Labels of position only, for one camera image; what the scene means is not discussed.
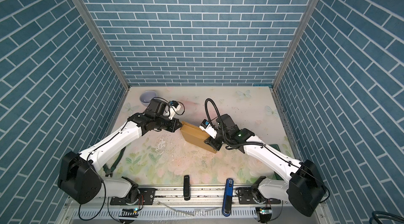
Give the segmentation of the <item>brown cardboard box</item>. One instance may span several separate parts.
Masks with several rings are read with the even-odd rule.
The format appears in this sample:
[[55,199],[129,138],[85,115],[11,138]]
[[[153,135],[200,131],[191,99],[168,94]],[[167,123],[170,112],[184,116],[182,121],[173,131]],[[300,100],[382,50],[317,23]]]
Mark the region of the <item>brown cardboard box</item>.
[[205,140],[210,137],[208,133],[201,130],[199,127],[189,124],[185,121],[182,121],[182,124],[183,126],[181,127],[180,131],[186,142],[212,153],[217,152],[217,150],[205,143]]

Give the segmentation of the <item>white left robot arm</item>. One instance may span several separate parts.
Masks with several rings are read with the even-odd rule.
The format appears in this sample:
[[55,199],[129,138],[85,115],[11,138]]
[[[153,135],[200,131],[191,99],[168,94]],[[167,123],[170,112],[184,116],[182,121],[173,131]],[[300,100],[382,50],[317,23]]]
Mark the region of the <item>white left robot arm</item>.
[[149,131],[175,132],[182,127],[175,115],[182,115],[185,106],[179,101],[153,98],[142,113],[128,117],[127,122],[95,145],[75,153],[68,152],[61,160],[57,186],[79,204],[96,197],[120,198],[127,205],[138,202],[138,184],[129,178],[101,177],[98,173],[117,153]]

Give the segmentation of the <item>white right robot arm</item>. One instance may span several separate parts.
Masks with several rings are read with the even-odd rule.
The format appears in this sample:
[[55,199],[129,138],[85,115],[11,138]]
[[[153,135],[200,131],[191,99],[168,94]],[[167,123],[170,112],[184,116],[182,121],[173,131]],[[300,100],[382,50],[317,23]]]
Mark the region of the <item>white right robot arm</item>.
[[199,126],[209,134],[205,144],[217,151],[223,145],[228,150],[239,150],[256,158],[280,177],[279,180],[259,177],[250,187],[254,202],[267,204],[270,199],[281,200],[310,217],[318,205],[328,199],[330,192],[312,161],[300,161],[281,153],[264,143],[254,132],[246,128],[239,129],[228,114],[221,115],[217,108],[215,112],[215,124],[207,114]]

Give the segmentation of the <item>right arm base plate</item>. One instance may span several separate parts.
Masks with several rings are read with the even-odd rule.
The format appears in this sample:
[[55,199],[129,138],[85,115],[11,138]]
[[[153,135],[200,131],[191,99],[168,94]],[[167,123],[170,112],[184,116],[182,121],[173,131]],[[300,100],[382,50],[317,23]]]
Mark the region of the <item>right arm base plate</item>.
[[252,205],[252,204],[281,204],[279,199],[269,198],[266,199],[261,193],[251,187],[238,187],[235,189],[236,196],[238,197],[239,204]]

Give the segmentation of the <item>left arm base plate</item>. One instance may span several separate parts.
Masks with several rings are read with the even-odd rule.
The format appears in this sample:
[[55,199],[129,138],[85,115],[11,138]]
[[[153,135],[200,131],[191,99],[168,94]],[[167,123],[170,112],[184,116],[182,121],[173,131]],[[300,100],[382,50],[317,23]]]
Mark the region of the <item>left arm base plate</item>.
[[129,203],[127,197],[112,197],[109,203],[112,206],[152,205],[154,202],[155,193],[156,188],[138,188],[133,203]]

